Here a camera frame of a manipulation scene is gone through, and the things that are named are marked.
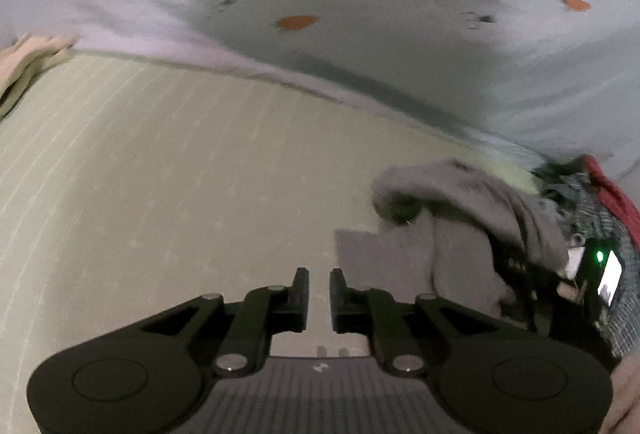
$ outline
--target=orange spot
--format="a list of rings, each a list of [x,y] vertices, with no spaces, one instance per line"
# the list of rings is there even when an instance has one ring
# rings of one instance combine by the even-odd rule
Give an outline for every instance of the orange spot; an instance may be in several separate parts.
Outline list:
[[[307,26],[311,26],[317,21],[318,17],[316,17],[315,15],[293,15],[291,17],[281,18],[274,24],[281,30],[297,31],[305,29]]]
[[[583,0],[562,0],[562,3],[572,11],[587,11],[591,4]]]

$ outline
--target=gray garment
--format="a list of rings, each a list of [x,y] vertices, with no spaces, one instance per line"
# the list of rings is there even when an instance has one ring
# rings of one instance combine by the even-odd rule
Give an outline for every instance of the gray garment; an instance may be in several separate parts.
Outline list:
[[[608,324],[601,333],[611,343],[613,355],[622,357],[640,342],[640,255],[626,226],[603,207],[592,193],[587,173],[545,178],[549,183],[543,188],[543,195],[552,196],[559,206],[571,210],[570,233],[580,234],[586,239],[613,237],[618,242],[618,254],[624,271],[611,304]],[[558,181],[562,183],[562,191],[558,191]],[[573,193],[568,198],[567,189]]]
[[[495,273],[492,239],[550,270],[567,263],[562,233],[535,198],[475,167],[394,167],[372,189],[381,231],[336,232],[338,263],[356,287],[385,289],[401,302],[428,293],[498,317],[513,294]]]

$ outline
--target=white screen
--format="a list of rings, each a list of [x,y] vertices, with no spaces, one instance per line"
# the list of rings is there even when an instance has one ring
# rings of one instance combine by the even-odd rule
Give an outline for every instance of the white screen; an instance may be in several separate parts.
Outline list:
[[[613,295],[616,293],[620,277],[622,276],[622,265],[613,252],[610,252],[604,274],[598,286],[598,295],[602,295],[602,290],[606,286],[606,301],[609,306],[613,302]]]

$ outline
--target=gray knit fabric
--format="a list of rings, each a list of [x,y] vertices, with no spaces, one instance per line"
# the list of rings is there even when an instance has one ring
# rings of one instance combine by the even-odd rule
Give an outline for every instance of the gray knit fabric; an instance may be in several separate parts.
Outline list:
[[[558,190],[558,180],[562,191]],[[585,239],[615,238],[619,244],[623,275],[610,308],[609,321],[601,333],[610,341],[613,355],[622,357],[640,342],[640,255],[625,225],[603,207],[592,193],[587,173],[558,176],[555,184],[549,183],[549,179],[546,181],[548,184],[543,188],[543,196],[552,195],[559,207],[565,210],[562,212],[561,228],[568,243],[573,240],[574,234],[580,234]],[[566,226],[568,214],[572,216],[569,227]]]

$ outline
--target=red cloth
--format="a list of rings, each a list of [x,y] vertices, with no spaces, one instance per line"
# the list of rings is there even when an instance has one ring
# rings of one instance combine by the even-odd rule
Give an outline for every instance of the red cloth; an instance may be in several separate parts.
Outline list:
[[[640,213],[624,192],[605,177],[594,157],[585,156],[584,161],[591,183],[598,190],[600,203],[622,221],[636,249],[640,250]]]

